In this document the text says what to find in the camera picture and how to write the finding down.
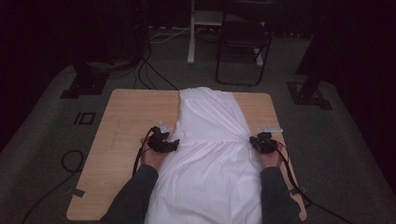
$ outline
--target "human hand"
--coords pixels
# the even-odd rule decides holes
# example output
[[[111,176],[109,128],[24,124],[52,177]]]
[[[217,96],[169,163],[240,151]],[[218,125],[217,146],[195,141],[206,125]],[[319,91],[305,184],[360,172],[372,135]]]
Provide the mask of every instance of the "human hand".
[[[282,152],[282,148],[283,146],[280,143],[276,143],[277,146],[277,150],[279,150],[279,152]],[[282,156],[279,155],[278,151],[273,151],[269,154],[261,154],[259,152],[257,152],[257,154],[259,154],[259,160],[260,160],[260,164],[262,165],[262,169],[268,168],[268,167],[280,167],[280,164],[282,164]]]
[[[140,143],[143,143],[144,140],[145,140],[144,138],[140,139]],[[154,151],[152,148],[149,147],[147,142],[143,146],[142,153],[143,154],[140,157],[140,162],[142,164],[146,164],[153,167],[157,171],[158,169],[160,169],[161,164],[163,163],[163,159],[165,159],[165,157],[169,154],[169,153],[160,153]]]

